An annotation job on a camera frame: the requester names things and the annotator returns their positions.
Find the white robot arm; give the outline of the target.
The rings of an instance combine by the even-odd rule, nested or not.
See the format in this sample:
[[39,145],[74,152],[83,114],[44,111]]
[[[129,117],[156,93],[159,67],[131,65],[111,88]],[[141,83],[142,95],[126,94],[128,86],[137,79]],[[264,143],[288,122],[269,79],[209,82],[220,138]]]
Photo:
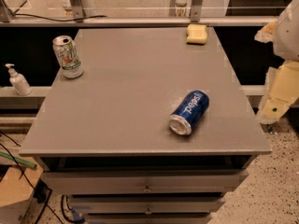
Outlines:
[[272,42],[274,54],[284,60],[279,68],[268,69],[264,96],[258,106],[258,121],[272,124],[299,98],[299,0],[292,0],[276,20],[257,32],[254,39]]

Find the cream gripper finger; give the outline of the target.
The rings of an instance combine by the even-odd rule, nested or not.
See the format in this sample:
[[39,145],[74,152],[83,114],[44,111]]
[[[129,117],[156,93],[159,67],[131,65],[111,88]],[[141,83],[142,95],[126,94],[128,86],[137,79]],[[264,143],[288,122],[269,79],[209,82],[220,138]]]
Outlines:
[[272,42],[274,40],[277,20],[270,21],[261,30],[259,30],[254,39],[262,43]]
[[264,95],[258,106],[261,124],[279,121],[299,98],[299,62],[286,61],[270,67],[265,77]]

